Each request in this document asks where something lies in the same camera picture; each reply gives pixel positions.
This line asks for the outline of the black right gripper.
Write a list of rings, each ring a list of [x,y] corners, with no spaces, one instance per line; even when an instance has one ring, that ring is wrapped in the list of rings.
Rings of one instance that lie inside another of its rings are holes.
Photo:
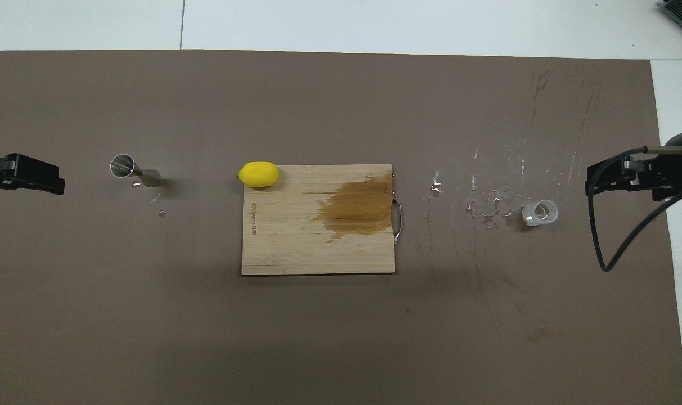
[[[598,162],[586,167],[585,196],[602,192],[627,191],[627,171],[631,191],[650,190],[654,201],[667,200],[682,191],[682,155],[657,155],[639,160]]]

